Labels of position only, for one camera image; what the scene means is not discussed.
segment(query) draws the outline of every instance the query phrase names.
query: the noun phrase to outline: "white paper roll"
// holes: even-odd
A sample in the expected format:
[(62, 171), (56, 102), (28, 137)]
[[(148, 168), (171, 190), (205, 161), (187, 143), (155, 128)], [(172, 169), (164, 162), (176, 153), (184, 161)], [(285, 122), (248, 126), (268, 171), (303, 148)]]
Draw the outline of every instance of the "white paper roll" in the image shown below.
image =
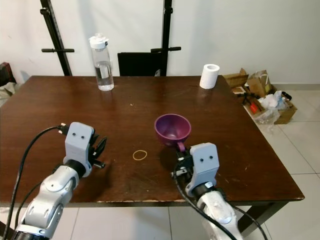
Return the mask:
[(206, 64), (200, 79), (200, 87), (203, 89), (212, 89), (216, 85), (220, 67), (215, 64)]

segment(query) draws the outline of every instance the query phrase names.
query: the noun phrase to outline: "water bottle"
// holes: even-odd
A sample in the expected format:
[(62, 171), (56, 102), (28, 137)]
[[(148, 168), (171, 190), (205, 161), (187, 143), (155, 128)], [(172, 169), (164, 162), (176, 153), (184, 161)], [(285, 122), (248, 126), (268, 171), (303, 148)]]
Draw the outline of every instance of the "water bottle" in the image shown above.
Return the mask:
[(115, 86), (107, 48), (108, 40), (102, 33), (96, 33), (89, 38), (96, 81), (101, 91), (110, 91)]

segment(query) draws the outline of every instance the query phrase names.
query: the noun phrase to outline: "dark brown tabletop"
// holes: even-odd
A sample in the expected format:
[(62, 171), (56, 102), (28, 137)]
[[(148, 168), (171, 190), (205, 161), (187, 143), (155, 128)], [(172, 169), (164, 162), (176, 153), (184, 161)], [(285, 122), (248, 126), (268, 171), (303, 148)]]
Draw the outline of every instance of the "dark brown tabletop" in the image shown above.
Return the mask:
[[(199, 76), (115, 77), (112, 91), (100, 91), (95, 77), (33, 76), (0, 109), (0, 202), (11, 200), (21, 157), (37, 133), (60, 123), (81, 122), (107, 136), (95, 168), (81, 179), (72, 203), (180, 202), (170, 177), (175, 150), (158, 142), (154, 121), (176, 113), (192, 131), (186, 146), (214, 143), (216, 179), (230, 201), (298, 201), (302, 192), (223, 77), (215, 88), (199, 87)], [(17, 202), (65, 156), (65, 136), (42, 136), (26, 159)], [(133, 153), (147, 151), (144, 160)]]

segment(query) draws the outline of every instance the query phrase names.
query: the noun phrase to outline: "black cable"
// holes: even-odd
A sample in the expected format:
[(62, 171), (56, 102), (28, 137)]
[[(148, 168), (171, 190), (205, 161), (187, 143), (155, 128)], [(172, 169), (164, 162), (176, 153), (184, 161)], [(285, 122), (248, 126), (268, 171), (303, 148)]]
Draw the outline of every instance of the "black cable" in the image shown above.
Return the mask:
[(190, 199), (189, 197), (187, 197), (184, 193), (184, 191), (182, 190), (179, 182), (178, 182), (178, 179), (177, 179), (177, 171), (179, 170), (178, 169), (179, 167), (179, 164), (176, 165), (176, 167), (174, 168), (174, 171), (173, 171), (173, 179), (174, 179), (174, 182), (180, 192), (180, 194), (182, 195), (182, 197), (184, 198), (184, 200), (198, 213), (200, 214), (202, 217), (204, 217), (205, 219), (207, 219), (209, 222), (211, 222), (212, 224), (216, 225), (219, 229), (221, 229), (230, 239), (232, 240), (237, 240), (235, 238), (235, 236), (233, 236), (224, 226), (222, 226), (219, 222), (217, 222), (216, 220), (214, 220), (213, 218), (209, 217), (207, 214), (205, 214), (200, 208), (198, 208)]
[(9, 214), (8, 214), (8, 218), (7, 218), (7, 221), (6, 221), (6, 226), (5, 226), (4, 234), (3, 234), (3, 238), (2, 238), (4, 240), (7, 239), (7, 237), (8, 237), (8, 232), (9, 232), (9, 228), (10, 228), (12, 213), (14, 211), (14, 206), (15, 206), (15, 201), (16, 201), (16, 195), (17, 195), (17, 191), (18, 191), (18, 187), (19, 187), (22, 171), (24, 169), (25, 160), (26, 160), (26, 157), (27, 157), (27, 155), (29, 153), (29, 150), (31, 149), (31, 147), (33, 146), (33, 144), (37, 141), (37, 139), (39, 137), (41, 137), (46, 132), (49, 132), (50, 130), (57, 129), (57, 128), (58, 128), (58, 126), (52, 126), (52, 127), (49, 127), (47, 129), (43, 130), (42, 132), (38, 133), (38, 135), (35, 136), (35, 138), (29, 143), (28, 147), (24, 151), (24, 154), (23, 154), (21, 162), (20, 162), (19, 171), (18, 171), (18, 174), (16, 176), (15, 185), (14, 185), (14, 188), (13, 188)]
[(259, 228), (260, 232), (263, 235), (264, 240), (268, 240), (265, 231), (262, 229), (260, 223), (258, 223), (257, 220), (255, 220), (252, 216), (250, 216), (246, 211), (243, 211), (241, 208), (232, 205), (230, 202), (226, 201), (231, 207), (233, 207), (235, 210), (239, 211), (240, 213), (243, 213), (244, 215), (246, 215), (248, 218), (250, 218), (254, 224)]
[(30, 194), (32, 194), (32, 192), (41, 185), (42, 181), (41, 182), (38, 182), (24, 197), (24, 199), (22, 200), (19, 208), (18, 208), (18, 211), (16, 212), (16, 215), (15, 215), (15, 223), (14, 223), (14, 229), (17, 228), (18, 226), (18, 221), (19, 221), (19, 214), (20, 214), (20, 211), (21, 211), (21, 208), (24, 206), (27, 198), (30, 196)]

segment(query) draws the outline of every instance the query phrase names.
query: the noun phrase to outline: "cup handle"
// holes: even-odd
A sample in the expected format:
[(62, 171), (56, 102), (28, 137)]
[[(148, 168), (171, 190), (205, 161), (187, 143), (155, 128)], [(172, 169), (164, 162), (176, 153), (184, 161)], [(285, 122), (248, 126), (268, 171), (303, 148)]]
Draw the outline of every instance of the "cup handle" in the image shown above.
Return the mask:
[(184, 152), (186, 150), (185, 145), (182, 141), (177, 142), (178, 148), (180, 152)]

